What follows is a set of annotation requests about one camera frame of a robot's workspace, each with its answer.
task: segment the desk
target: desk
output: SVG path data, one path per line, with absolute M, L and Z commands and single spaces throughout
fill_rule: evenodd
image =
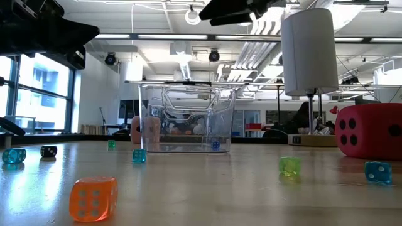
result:
M 0 225 L 77 225 L 68 214 L 74 182 L 115 176 L 116 214 L 82 225 L 401 225 L 402 163 L 393 186 L 368 185 L 364 160 L 337 148 L 233 144 L 230 154 L 149 154 L 132 164 L 129 142 L 59 143 L 57 160 L 25 146 L 23 167 L 2 165 Z M 301 176 L 278 173 L 280 156 L 302 159 Z

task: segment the large red foam die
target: large red foam die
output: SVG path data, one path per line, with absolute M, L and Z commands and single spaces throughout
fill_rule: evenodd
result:
M 402 160 L 402 104 L 367 104 L 342 109 L 337 144 L 347 156 Z

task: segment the security camera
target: security camera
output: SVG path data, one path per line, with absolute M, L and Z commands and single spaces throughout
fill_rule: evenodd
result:
M 217 62 L 219 61 L 219 53 L 218 50 L 211 50 L 211 53 L 209 53 L 209 61 L 210 62 Z
M 108 53 L 105 58 L 105 64 L 113 66 L 117 63 L 116 53 Z

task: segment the white cylindrical object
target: white cylindrical object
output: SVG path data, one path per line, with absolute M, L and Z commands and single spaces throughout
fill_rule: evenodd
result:
M 338 90 L 334 26 L 328 9 L 295 13 L 281 27 L 285 94 L 306 95 Z

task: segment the window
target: window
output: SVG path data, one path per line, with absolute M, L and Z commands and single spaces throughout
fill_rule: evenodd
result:
M 21 56 L 20 84 L 67 96 L 69 74 L 66 66 L 41 54 L 34 58 Z
M 3 77 L 5 80 L 10 79 L 10 71 L 11 71 L 11 59 L 0 56 L 0 77 Z M 6 115 L 7 109 L 7 99 L 8 99 L 8 86 L 3 85 L 0 87 L 0 117 Z
M 35 117 L 39 129 L 64 129 L 66 103 L 66 99 L 19 89 L 16 116 Z

